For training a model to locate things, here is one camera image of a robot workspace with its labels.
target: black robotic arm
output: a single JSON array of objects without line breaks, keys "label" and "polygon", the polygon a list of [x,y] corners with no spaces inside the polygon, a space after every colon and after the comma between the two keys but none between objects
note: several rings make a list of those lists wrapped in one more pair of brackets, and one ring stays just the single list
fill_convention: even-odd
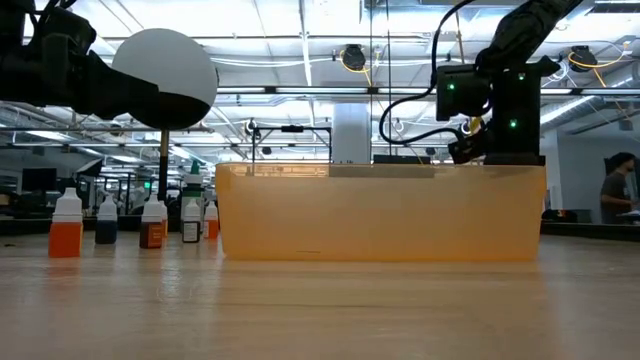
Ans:
[{"label": "black robotic arm", "polygon": [[[380,135],[394,144],[409,144],[428,136],[452,132],[457,141],[449,145],[455,163],[486,155],[485,164],[540,165],[540,79],[559,66],[544,56],[527,63],[558,21],[582,0],[529,0],[507,14],[489,47],[473,65],[436,66],[437,39],[446,20],[475,0],[463,0],[444,16],[434,33],[431,53],[431,85],[421,94],[391,104],[382,114]],[[492,119],[478,133],[465,138],[459,131],[441,128],[406,140],[384,134],[390,110],[403,102],[418,100],[437,87],[436,118],[447,121],[458,114],[481,116],[492,110]]]},{"label": "black robotic arm", "polygon": [[[111,69],[89,50],[96,32],[65,9],[74,2],[50,0],[43,11],[34,0],[0,2],[0,100],[68,106],[103,119],[152,106],[155,84]],[[27,14],[34,35],[23,45]]]}]

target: white bottle cap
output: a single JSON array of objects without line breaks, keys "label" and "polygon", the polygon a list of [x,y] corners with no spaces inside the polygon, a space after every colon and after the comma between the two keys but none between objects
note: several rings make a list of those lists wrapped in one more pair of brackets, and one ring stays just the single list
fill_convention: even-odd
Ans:
[{"label": "white bottle cap", "polygon": [[162,220],[169,219],[169,214],[167,213],[167,205],[164,204],[164,201],[160,203],[162,206]]},{"label": "white bottle cap", "polygon": [[200,221],[200,206],[194,199],[189,200],[189,204],[184,209],[183,221]]},{"label": "white bottle cap", "polygon": [[81,223],[82,200],[76,195],[76,188],[67,188],[56,201],[56,210],[53,212],[55,223]]},{"label": "white bottle cap", "polygon": [[118,220],[118,208],[113,202],[113,197],[107,195],[104,202],[100,205],[98,210],[98,221],[117,221]]},{"label": "white bottle cap", "polygon": [[202,183],[204,183],[204,176],[199,174],[187,174],[184,176],[184,182],[187,185],[202,185]]},{"label": "white bottle cap", "polygon": [[211,201],[209,206],[207,206],[207,210],[204,213],[205,220],[218,220],[218,208],[216,207],[216,203]]},{"label": "white bottle cap", "polygon": [[162,205],[158,202],[158,196],[151,194],[149,201],[144,204],[142,212],[143,223],[160,223],[162,222]]}]

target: orange translucent plastic bin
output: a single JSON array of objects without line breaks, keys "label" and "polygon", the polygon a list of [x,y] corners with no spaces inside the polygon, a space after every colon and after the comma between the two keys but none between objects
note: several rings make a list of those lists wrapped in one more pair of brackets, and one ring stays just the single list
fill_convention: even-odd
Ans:
[{"label": "orange translucent plastic bin", "polygon": [[219,164],[234,260],[530,261],[539,166]]}]

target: white ball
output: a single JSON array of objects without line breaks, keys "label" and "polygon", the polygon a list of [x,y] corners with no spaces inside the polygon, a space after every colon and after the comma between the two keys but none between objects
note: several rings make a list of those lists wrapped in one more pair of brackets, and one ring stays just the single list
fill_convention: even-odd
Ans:
[{"label": "white ball", "polygon": [[204,118],[218,90],[209,55],[193,39],[168,29],[143,30],[120,45],[112,67],[158,85],[160,96],[137,120],[161,129],[182,129]]}]

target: person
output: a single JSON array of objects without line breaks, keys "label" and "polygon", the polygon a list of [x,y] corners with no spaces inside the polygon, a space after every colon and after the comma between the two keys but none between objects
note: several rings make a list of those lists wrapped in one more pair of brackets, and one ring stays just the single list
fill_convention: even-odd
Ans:
[{"label": "person", "polygon": [[632,210],[634,203],[629,197],[627,175],[634,171],[636,157],[633,154],[621,152],[609,159],[614,171],[602,184],[600,190],[600,213],[603,224],[622,224],[624,219],[619,215]]}]

